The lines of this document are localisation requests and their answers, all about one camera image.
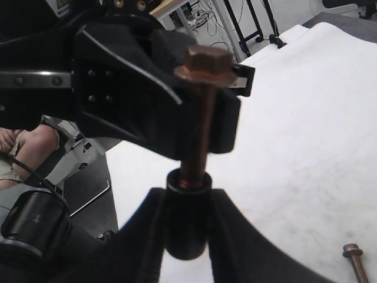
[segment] bolt shaft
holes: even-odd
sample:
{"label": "bolt shaft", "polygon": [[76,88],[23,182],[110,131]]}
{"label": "bolt shaft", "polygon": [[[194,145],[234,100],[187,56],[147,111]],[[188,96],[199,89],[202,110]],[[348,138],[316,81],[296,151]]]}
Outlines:
{"label": "bolt shaft", "polygon": [[351,255],[349,260],[351,261],[352,268],[355,272],[356,279],[358,283],[369,283],[368,277],[366,276],[363,263],[361,262],[360,256]]}
{"label": "bolt shaft", "polygon": [[194,86],[199,97],[200,122],[194,141],[194,152],[183,160],[180,167],[180,185],[184,188],[196,188],[202,185],[206,172],[210,129],[216,103],[217,87],[207,84]]}

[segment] black chair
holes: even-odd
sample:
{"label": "black chair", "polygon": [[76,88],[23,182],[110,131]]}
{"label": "black chair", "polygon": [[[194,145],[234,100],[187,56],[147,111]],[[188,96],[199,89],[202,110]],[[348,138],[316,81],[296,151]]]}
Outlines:
{"label": "black chair", "polygon": [[365,15],[362,18],[369,19],[376,10],[376,0],[323,0],[323,6],[327,9],[345,6],[349,4],[357,4],[359,7],[366,7]]}

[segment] hex bolt head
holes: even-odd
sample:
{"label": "hex bolt head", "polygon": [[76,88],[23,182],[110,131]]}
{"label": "hex bolt head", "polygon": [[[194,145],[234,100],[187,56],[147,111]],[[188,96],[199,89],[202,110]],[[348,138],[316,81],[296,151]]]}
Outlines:
{"label": "hex bolt head", "polygon": [[348,243],[343,247],[343,256],[345,258],[351,257],[351,255],[361,256],[363,251],[355,243]]}
{"label": "hex bolt head", "polygon": [[233,56],[230,52],[214,47],[193,45],[188,47],[183,66],[174,73],[193,83],[227,87],[236,80],[232,72]]}

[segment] person's knee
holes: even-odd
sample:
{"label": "person's knee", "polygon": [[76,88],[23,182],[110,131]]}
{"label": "person's knee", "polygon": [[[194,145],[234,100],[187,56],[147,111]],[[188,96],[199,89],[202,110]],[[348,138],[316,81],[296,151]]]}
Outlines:
{"label": "person's knee", "polygon": [[52,152],[57,146],[58,138],[53,128],[47,125],[39,125],[29,133],[25,142],[34,150]]}

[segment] silver metal strip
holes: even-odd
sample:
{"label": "silver metal strip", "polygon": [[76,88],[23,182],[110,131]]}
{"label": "silver metal strip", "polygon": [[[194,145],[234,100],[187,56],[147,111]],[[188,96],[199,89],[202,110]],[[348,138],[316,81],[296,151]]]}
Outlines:
{"label": "silver metal strip", "polygon": [[99,199],[102,195],[104,195],[105,193],[107,193],[109,190],[110,190],[110,182],[107,180],[107,187],[106,189],[104,189],[102,192],[100,192],[97,196],[95,196],[94,198],[92,198],[91,200],[89,200],[86,204],[84,204],[82,207],[80,207],[79,209],[77,209],[74,213],[71,214],[71,218],[73,216],[75,216],[76,214],[78,214],[80,211],[82,211],[84,208],[86,208],[88,205],[90,205],[91,203],[93,203],[95,200]]}
{"label": "silver metal strip", "polygon": [[71,88],[71,73],[0,70],[0,89]]}

